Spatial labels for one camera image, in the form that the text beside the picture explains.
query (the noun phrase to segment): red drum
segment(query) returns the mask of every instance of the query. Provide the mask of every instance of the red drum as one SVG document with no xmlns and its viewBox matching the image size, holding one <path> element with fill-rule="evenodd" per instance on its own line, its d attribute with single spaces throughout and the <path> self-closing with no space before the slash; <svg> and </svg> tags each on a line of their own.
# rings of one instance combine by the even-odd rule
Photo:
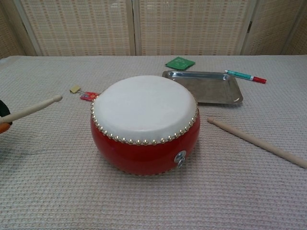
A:
<svg viewBox="0 0 307 230">
<path fill-rule="evenodd" d="M 127 173 L 155 175 L 180 167 L 199 136 L 194 97 L 163 77 L 121 80 L 99 95 L 91 110 L 97 148 Z"/>
</svg>

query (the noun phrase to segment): metal tray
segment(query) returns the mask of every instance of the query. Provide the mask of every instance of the metal tray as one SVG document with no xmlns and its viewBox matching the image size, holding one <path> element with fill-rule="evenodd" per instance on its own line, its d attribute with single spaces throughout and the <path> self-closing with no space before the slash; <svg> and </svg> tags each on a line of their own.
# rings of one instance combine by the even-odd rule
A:
<svg viewBox="0 0 307 230">
<path fill-rule="evenodd" d="M 164 71 L 162 77 L 186 87 L 198 103 L 239 104 L 243 101 L 234 76 L 219 72 Z"/>
</svg>

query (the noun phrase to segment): white drumhead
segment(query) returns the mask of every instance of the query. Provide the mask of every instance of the white drumhead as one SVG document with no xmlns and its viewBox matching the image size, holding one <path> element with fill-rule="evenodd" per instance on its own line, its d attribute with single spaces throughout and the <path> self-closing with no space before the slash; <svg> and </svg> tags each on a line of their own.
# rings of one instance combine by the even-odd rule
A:
<svg viewBox="0 0 307 230">
<path fill-rule="evenodd" d="M 121 80 L 96 98 L 92 107 L 101 131 L 133 144 L 155 144 L 182 135 L 195 121 L 196 112 L 196 101 L 185 87 L 159 76 Z"/>
</svg>

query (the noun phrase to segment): black object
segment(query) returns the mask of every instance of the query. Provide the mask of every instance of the black object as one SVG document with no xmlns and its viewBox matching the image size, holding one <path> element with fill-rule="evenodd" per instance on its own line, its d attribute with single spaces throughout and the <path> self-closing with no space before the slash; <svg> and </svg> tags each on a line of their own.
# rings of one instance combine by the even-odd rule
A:
<svg viewBox="0 0 307 230">
<path fill-rule="evenodd" d="M 0 116 L 3 117 L 3 116 L 7 116 L 7 115 L 10 115 L 10 110 L 9 108 L 6 106 L 6 104 L 0 100 Z"/>
</svg>

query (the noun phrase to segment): drumstick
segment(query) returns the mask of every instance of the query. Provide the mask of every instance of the drumstick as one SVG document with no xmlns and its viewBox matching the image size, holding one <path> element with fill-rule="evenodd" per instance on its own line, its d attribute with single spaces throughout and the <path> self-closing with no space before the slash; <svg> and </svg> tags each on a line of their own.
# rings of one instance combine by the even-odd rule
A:
<svg viewBox="0 0 307 230">
<path fill-rule="evenodd" d="M 286 159 L 286 160 L 288 160 L 288 161 L 290 161 L 294 164 L 297 164 L 298 166 L 301 166 L 305 169 L 307 168 L 307 161 L 306 160 L 304 160 L 300 157 L 297 157 L 297 156 L 295 156 L 295 155 L 293 155 L 289 152 L 286 152 L 282 149 L 279 149 L 278 147 L 276 147 L 276 146 L 274 146 L 274 145 L 272 145 L 272 144 L 270 144 L 270 143 L 268 143 L 264 140 L 261 140 L 257 137 L 254 137 L 250 134 L 247 134 L 247 133 L 245 133 L 245 132 L 243 132 L 239 129 L 231 127 L 230 125 L 225 124 L 221 121 L 217 121 L 213 117 L 208 117 L 207 121 L 211 124 L 218 126 L 219 128 L 221 128 L 221 129 L 223 129 L 223 130 L 225 130 L 229 133 L 236 135 L 237 137 L 240 137 L 240 138 L 242 138 L 242 139 L 244 139 L 244 140 L 246 140 L 246 141 L 248 141 L 248 142 L 250 142 L 254 145 L 257 145 L 257 146 L 259 146 L 259 147 L 279 156 L 279 157 L 282 157 L 282 158 L 284 158 L 284 159 Z"/>
<path fill-rule="evenodd" d="M 33 114 L 39 110 L 42 110 L 44 108 L 46 108 L 47 106 L 51 105 L 54 102 L 59 102 L 60 100 L 62 100 L 62 96 L 61 95 L 57 95 L 53 98 L 50 98 L 48 100 L 45 100 L 43 102 L 37 103 L 35 105 L 32 105 L 30 107 L 27 107 L 17 113 L 14 114 L 9 114 L 7 116 L 4 117 L 0 117 L 0 124 L 2 123 L 10 123 L 13 122 L 15 120 L 18 120 L 20 118 L 23 118 L 25 116 L 28 116 L 30 114 Z"/>
</svg>

